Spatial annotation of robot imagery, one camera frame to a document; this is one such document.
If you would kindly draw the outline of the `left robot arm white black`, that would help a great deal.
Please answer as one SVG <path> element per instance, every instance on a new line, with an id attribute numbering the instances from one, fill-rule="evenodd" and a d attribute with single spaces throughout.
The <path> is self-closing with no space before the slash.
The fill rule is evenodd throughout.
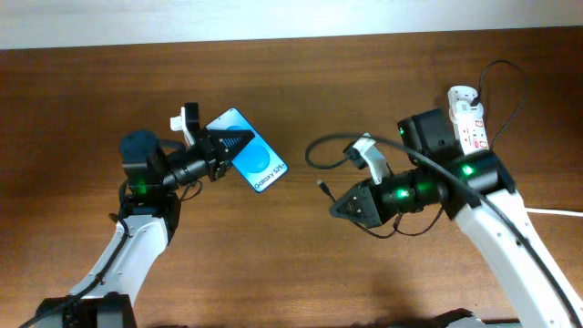
<path id="1" fill-rule="evenodd" d="M 119 146 L 127 176 L 118 191 L 114 235 L 89 274 L 68 295 L 44 299 L 26 327 L 134 327 L 133 304 L 148 272 L 168 247 L 189 188 L 222 178 L 255 135 L 244 130 L 198 130 L 186 147 L 148 130 Z"/>

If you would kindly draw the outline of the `blue smartphone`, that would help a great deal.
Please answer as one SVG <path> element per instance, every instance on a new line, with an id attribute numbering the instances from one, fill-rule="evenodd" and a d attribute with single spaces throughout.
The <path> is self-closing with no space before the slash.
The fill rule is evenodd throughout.
<path id="1" fill-rule="evenodd" d="M 287 164 L 238 109 L 230 108 L 211 121 L 206 128 L 250 130 L 254 133 L 255 137 L 232 161 L 232 164 L 257 193 L 267 190 L 288 172 Z"/>

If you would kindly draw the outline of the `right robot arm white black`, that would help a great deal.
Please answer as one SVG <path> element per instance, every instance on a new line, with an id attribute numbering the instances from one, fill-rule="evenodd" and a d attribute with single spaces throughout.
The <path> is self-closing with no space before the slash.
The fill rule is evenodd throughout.
<path id="1" fill-rule="evenodd" d="M 414 168 L 383 167 L 330 208 L 333 217 L 377 228 L 439 204 L 476 246 L 525 327 L 579 327 L 582 300 L 534 229 L 516 183 L 499 157 L 466 154 L 440 109 L 398 122 Z"/>

